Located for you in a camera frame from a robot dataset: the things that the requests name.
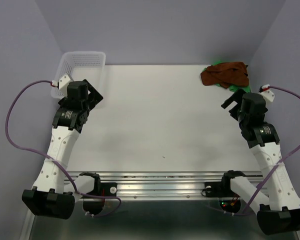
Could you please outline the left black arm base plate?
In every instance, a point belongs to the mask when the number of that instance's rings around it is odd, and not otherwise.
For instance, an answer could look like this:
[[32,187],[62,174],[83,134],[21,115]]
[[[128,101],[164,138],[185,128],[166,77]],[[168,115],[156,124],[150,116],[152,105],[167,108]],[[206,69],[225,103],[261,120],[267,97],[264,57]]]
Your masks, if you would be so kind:
[[116,182],[95,183],[92,191],[88,195],[101,197],[116,197],[118,184]]

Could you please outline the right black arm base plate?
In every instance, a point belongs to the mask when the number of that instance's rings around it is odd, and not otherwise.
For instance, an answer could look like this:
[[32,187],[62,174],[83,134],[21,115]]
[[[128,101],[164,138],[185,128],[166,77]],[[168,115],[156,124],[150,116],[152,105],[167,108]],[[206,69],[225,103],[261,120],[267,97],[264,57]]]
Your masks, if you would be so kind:
[[220,181],[208,181],[204,183],[201,195],[207,198],[223,198],[227,197],[228,193],[224,190]]

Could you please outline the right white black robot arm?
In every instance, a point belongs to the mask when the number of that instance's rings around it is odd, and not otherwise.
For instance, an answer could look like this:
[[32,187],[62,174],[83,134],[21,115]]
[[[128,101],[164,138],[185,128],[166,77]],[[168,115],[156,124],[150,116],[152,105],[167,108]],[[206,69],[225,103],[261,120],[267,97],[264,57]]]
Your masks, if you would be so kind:
[[244,200],[266,235],[300,231],[300,198],[284,165],[278,133],[272,124],[265,122],[267,102],[273,100],[274,94],[268,87],[260,93],[238,89],[222,104],[226,109],[236,102],[229,110],[230,116],[238,122],[263,181],[254,186],[243,172],[229,170],[221,179],[221,192],[235,193]]

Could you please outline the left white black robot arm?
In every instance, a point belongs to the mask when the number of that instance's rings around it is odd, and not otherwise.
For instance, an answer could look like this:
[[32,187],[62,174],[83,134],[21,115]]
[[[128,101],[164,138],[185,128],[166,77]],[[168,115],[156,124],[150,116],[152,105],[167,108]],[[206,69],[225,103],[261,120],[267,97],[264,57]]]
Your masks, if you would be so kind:
[[68,185],[64,185],[64,178],[70,176],[66,169],[89,113],[102,100],[102,95],[86,79],[67,85],[66,96],[59,101],[60,107],[53,118],[42,169],[32,189],[22,193],[22,201],[34,215],[67,220],[84,194],[96,197],[101,193],[97,173],[82,172]]

